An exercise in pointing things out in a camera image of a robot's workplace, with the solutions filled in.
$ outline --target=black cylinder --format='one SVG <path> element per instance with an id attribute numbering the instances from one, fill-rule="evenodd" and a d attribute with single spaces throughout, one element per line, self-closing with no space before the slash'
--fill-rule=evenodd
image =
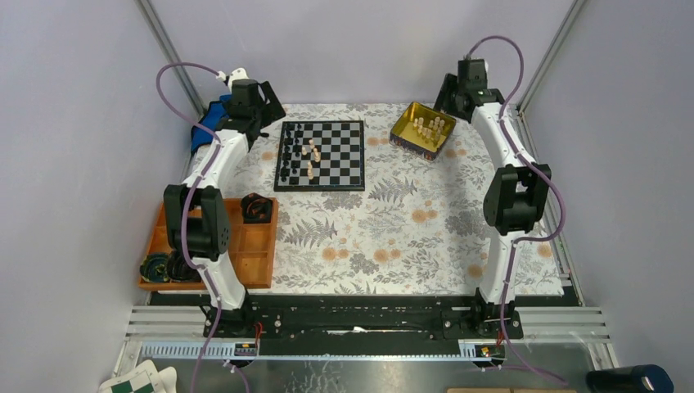
<path id="1" fill-rule="evenodd" d="M 674 392 L 668 373 L 654 364 L 591 371 L 586 383 L 594 393 Z"/>

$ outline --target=metal corner post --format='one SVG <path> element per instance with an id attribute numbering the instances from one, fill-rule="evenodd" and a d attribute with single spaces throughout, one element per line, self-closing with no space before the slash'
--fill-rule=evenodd
<path id="1" fill-rule="evenodd" d="M 549 44 L 549 48 L 545 52 L 542 61 L 540 61 L 537 71 L 535 71 L 533 78 L 530 80 L 528 88 L 525 90 L 525 93 L 523 93 L 523 97 L 520 98 L 518 103 L 518 111 L 521 114 L 528 109 L 528 106 L 533 101 L 533 96 L 538 91 L 540 84 L 543 82 L 545 74 L 554 62 L 554 58 L 557 57 L 557 53 L 561 49 L 561 45 L 566 40 L 566 37 L 569 35 L 569 32 L 574 26 L 576 19 L 587 3 L 588 0 L 574 0 L 571 7 L 569 7 L 569 11 L 566 13 L 564 20 L 561 22 L 557 34 L 555 34 L 554 38 L 552 39 L 552 43 Z"/>
<path id="2" fill-rule="evenodd" d="M 180 62 L 181 57 L 178 56 L 178 52 L 176 52 L 176 48 L 171 42 L 171 38 L 166 33 L 166 29 L 161 23 L 159 15 L 157 14 L 151 0 L 135 0 L 135 3 L 140 9 L 145 22 L 150 26 L 152 35 L 159 44 L 162 53 L 164 53 L 164 56 L 166 57 L 166 60 L 169 63 Z M 195 109 L 198 116 L 202 116 L 205 112 L 205 107 L 202 105 L 200 94 L 198 94 L 190 75 L 183 67 L 175 67 L 173 68 L 173 72 L 176 74 L 176 79 L 178 79 L 178 82 L 181 84 L 181 87 L 186 93 L 188 101 L 190 101 L 193 109 Z"/>

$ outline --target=blue cloth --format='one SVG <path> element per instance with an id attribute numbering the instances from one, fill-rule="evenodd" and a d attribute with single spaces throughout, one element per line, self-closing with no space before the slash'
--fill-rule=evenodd
<path id="1" fill-rule="evenodd" d="M 207 112 L 200 120 L 200 124 L 214 131 L 219 121 L 222 118 L 228 117 L 222 103 L 229 101 L 231 98 L 231 94 L 225 94 L 219 96 L 219 101 L 210 102 L 210 105 L 207 107 Z M 212 135 L 209 135 L 200 127 L 193 126 L 191 129 L 191 154 L 195 154 L 198 147 L 209 145 L 210 143 L 212 143 Z"/>

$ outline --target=red wire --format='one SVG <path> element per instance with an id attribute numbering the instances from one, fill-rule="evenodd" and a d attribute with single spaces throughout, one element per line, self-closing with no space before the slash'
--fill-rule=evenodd
<path id="1" fill-rule="evenodd" d="M 260 336 L 263 334 L 263 324 L 260 322 L 255 323 L 255 351 L 256 354 L 258 352 L 258 340 L 260 340 Z"/>

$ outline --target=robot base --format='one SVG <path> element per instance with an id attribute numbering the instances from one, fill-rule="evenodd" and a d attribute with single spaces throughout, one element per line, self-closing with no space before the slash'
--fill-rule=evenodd
<path id="1" fill-rule="evenodd" d="M 249 296 L 243 306 L 222 312 L 217 338 L 253 337 L 262 323 L 263 339 L 290 339 L 310 333 L 378 332 L 421 336 L 425 340 L 498 338 L 498 307 L 479 292 L 454 304 L 437 296 Z M 210 334 L 217 310 L 206 306 L 204 335 Z M 523 337 L 520 317 L 511 305 L 506 317 L 511 339 Z"/>

